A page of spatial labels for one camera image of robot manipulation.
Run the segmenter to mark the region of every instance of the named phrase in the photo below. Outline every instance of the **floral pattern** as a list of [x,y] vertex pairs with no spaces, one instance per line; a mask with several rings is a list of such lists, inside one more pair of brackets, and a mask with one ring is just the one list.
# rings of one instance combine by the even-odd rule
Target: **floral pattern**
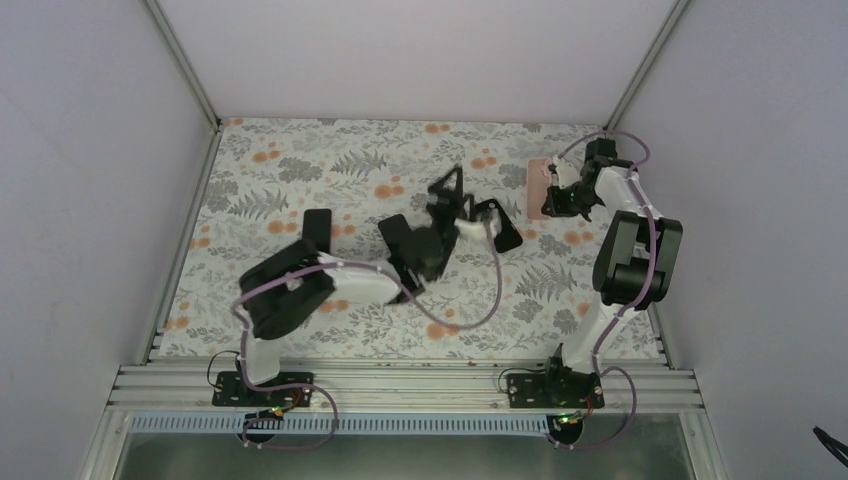
[[[426,186],[455,164],[478,200],[496,198],[524,244],[500,256],[503,298],[481,328],[434,324],[414,306],[326,302],[285,338],[289,357],[542,359],[586,314],[592,265],[608,227],[603,208],[579,218],[526,217],[527,162],[596,130],[590,125],[379,120],[227,121],[195,225],[160,354],[205,356],[237,346],[229,312],[247,269],[300,238],[303,212],[332,209],[332,254],[385,258],[380,220],[429,221]],[[582,148],[569,162],[579,165]],[[485,246],[458,242],[444,276],[421,302],[446,321],[489,310],[496,276]],[[643,315],[615,339],[611,358],[659,354]]]

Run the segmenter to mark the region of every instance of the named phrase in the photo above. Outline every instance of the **pink smartphone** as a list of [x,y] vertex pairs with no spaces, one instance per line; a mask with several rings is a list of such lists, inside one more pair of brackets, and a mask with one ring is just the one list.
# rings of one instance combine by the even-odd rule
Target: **pink smartphone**
[[548,220],[551,217],[542,213],[542,205],[548,197],[550,174],[545,175],[549,158],[534,158],[527,162],[527,218],[530,220]]

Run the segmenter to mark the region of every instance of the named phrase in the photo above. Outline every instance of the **white wall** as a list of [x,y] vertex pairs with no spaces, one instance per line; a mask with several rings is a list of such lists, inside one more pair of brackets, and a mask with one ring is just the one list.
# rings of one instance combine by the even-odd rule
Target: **white wall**
[[160,0],[222,116],[604,123],[673,0]]
[[683,222],[663,311],[735,479],[845,478],[848,8],[694,2],[623,127]]
[[211,129],[139,1],[0,6],[0,469],[79,475]]

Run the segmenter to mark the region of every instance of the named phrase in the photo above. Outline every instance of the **purple cable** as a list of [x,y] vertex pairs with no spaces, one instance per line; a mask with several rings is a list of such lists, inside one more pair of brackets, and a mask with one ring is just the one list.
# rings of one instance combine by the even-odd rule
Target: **purple cable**
[[[418,307],[427,317],[429,317],[431,320],[438,323],[439,325],[449,327],[449,328],[458,328],[459,330],[469,330],[469,329],[472,329],[472,328],[476,328],[476,327],[479,327],[479,326],[483,325],[484,323],[488,322],[495,315],[495,311],[497,311],[498,306],[501,303],[501,294],[503,293],[503,273],[501,272],[501,264],[500,264],[500,261],[498,260],[498,251],[495,248],[495,239],[494,239],[494,237],[492,237],[492,232],[489,230],[488,227],[485,228],[485,230],[486,230],[486,240],[488,240],[489,248],[491,249],[492,256],[494,257],[494,260],[495,260],[495,271],[497,273],[497,282],[498,282],[497,288],[498,289],[497,289],[497,294],[495,295],[495,303],[492,305],[492,308],[489,310],[489,313],[487,313],[486,316],[483,317],[482,320],[475,322],[475,323],[471,323],[471,324],[468,324],[468,325],[456,325],[456,324],[453,324],[453,323],[448,323],[448,322],[442,321],[441,319],[437,318],[432,312],[427,310],[427,308],[424,305],[422,305],[415,298],[415,296],[412,294],[412,292],[409,291],[408,288],[406,288],[406,286],[403,284],[403,282],[400,281],[400,279],[398,279],[394,275],[390,274],[389,272],[386,272],[382,267],[378,267],[378,266],[371,265],[371,264],[368,264],[368,263],[360,263],[360,262],[325,263],[325,264],[321,264],[321,265],[313,265],[311,267],[306,267],[306,268],[297,270],[295,272],[286,274],[286,275],[284,275],[280,278],[271,280],[270,282],[265,283],[263,285],[260,285],[256,288],[254,288],[253,290],[250,290],[249,292],[245,293],[244,295],[239,297],[238,300],[233,302],[231,310],[233,312],[233,315],[235,315],[236,318],[239,319],[239,321],[241,322],[242,327],[243,327],[243,331],[242,331],[242,335],[241,335],[241,343],[240,343],[241,353],[240,353],[238,358],[239,358],[239,363],[241,364],[241,369],[242,369],[242,372],[243,372],[242,379],[244,380],[245,385],[247,385],[247,388],[249,388],[253,391],[256,391],[256,392],[274,392],[274,391],[277,391],[277,390],[288,390],[288,389],[292,389],[292,388],[310,388],[310,389],[316,390],[317,392],[319,392],[322,395],[324,395],[325,397],[327,397],[327,400],[330,402],[330,406],[333,409],[333,422],[330,424],[330,431],[320,441],[318,441],[318,442],[316,442],[312,445],[305,445],[305,446],[299,446],[299,447],[283,446],[283,445],[268,445],[264,448],[268,448],[268,449],[271,449],[271,450],[280,450],[280,451],[285,451],[285,452],[306,452],[306,451],[314,450],[318,447],[321,447],[325,443],[329,442],[331,438],[333,438],[333,435],[336,433],[336,430],[338,429],[338,426],[339,426],[339,410],[338,410],[338,407],[336,406],[336,402],[333,400],[333,397],[330,395],[329,392],[327,392],[323,388],[321,388],[317,385],[311,384],[311,383],[287,383],[287,384],[284,384],[284,385],[275,385],[275,386],[272,386],[272,387],[260,387],[260,386],[254,385],[250,381],[250,379],[247,376],[247,360],[245,358],[245,352],[247,351],[247,333],[250,330],[250,320],[248,320],[244,315],[241,314],[241,312],[238,311],[238,307],[242,306],[245,302],[247,302],[248,300],[250,300],[253,297],[256,297],[257,295],[261,295],[261,294],[267,292],[268,290],[272,290],[272,289],[277,288],[281,285],[287,284],[287,283],[291,282],[292,280],[295,280],[297,278],[309,275],[311,273],[320,272],[322,270],[331,270],[331,269],[334,269],[334,268],[358,268],[358,269],[362,269],[362,270],[370,270],[372,272],[379,273],[379,274],[391,279],[392,281],[394,281],[395,284],[398,287],[400,287],[401,291],[409,298],[410,302],[412,302],[413,305]],[[268,420],[269,419],[267,419],[267,418],[254,418],[254,419],[248,421],[247,423],[245,423],[244,428],[242,428],[242,432],[241,432],[241,437],[242,437],[242,440],[245,442],[245,446],[254,445],[257,448],[263,448],[261,446],[262,444],[254,443],[254,442],[251,442],[250,440],[247,439],[247,430],[250,427],[252,427],[253,425],[256,425],[257,423],[260,423],[260,422],[263,422],[263,421],[268,421]]]
[[[647,200],[645,200],[645,197],[642,196],[642,193],[639,191],[638,188],[636,188],[636,184],[633,182],[633,172],[636,170],[636,168],[638,168],[641,165],[644,165],[645,162],[647,162],[651,158],[651,149],[648,148],[648,145],[644,141],[642,141],[641,138],[637,137],[636,135],[633,135],[630,132],[624,132],[624,131],[621,131],[621,130],[601,130],[601,131],[590,133],[588,135],[584,135],[583,137],[577,139],[574,143],[572,143],[565,150],[563,150],[563,152],[560,154],[560,158],[564,158],[565,154],[567,154],[568,152],[573,150],[574,147],[576,147],[581,142],[586,141],[586,140],[593,138],[593,137],[598,137],[598,136],[601,136],[601,135],[608,135],[608,134],[621,135],[621,136],[630,138],[631,140],[634,140],[636,143],[638,143],[639,146],[642,147],[643,150],[645,150],[645,158],[639,160],[638,162],[635,162],[633,165],[630,166],[630,169],[627,171],[627,187],[633,193],[633,196],[636,197],[636,201],[639,202],[639,206],[642,207],[642,211],[645,213],[645,217],[648,220],[648,241],[650,242],[650,245],[651,245],[651,251],[648,255],[648,274],[645,277],[645,283],[642,284],[642,289],[639,290],[639,295],[637,295],[636,298],[633,299],[633,301],[631,301],[627,305],[624,305],[623,307],[621,307],[621,309],[618,310],[618,313],[616,313],[615,317],[613,317],[613,320],[610,322],[610,324],[607,326],[607,328],[603,331],[603,333],[601,333],[601,336],[598,337],[598,341],[595,342],[595,346],[592,348],[592,367],[595,370],[595,373],[597,373],[598,376],[600,376],[600,377],[605,377],[610,372],[618,372],[618,373],[622,374],[624,376],[624,378],[627,379],[627,383],[630,384],[630,395],[631,395],[631,398],[633,399],[633,403],[630,406],[630,414],[627,416],[627,419],[625,420],[624,425],[621,427],[621,429],[618,432],[615,433],[615,435],[613,435],[612,437],[610,437],[610,438],[608,438],[608,439],[606,439],[602,442],[594,443],[594,444],[591,444],[591,445],[583,445],[583,446],[569,445],[568,446],[569,450],[583,450],[583,451],[585,451],[585,450],[594,450],[594,449],[597,449],[597,448],[606,447],[609,444],[611,444],[611,443],[615,442],[616,440],[618,440],[619,438],[621,438],[621,436],[624,434],[624,432],[626,432],[630,428],[630,425],[633,423],[633,419],[635,418],[635,415],[636,415],[636,385],[633,383],[633,378],[630,376],[630,374],[627,373],[627,371],[625,371],[623,368],[617,367],[617,366],[607,367],[603,372],[601,372],[600,365],[598,364],[598,352],[601,350],[601,345],[603,345],[604,341],[607,339],[607,337],[610,335],[612,330],[615,328],[615,326],[621,320],[621,317],[624,315],[624,312],[626,312],[630,308],[635,307],[636,305],[639,305],[639,303],[641,303],[642,300],[645,299],[645,296],[648,295],[648,290],[651,288],[651,280],[654,277],[654,271],[656,270],[656,266],[657,266],[657,248],[656,248],[656,245],[657,245],[657,229],[656,229],[656,225],[654,225],[654,217],[653,217],[653,215],[651,215],[651,209],[648,207]],[[546,435],[547,435],[548,440],[551,443],[553,443],[557,448],[559,448],[559,442],[556,441],[551,436],[550,433],[548,433]]]

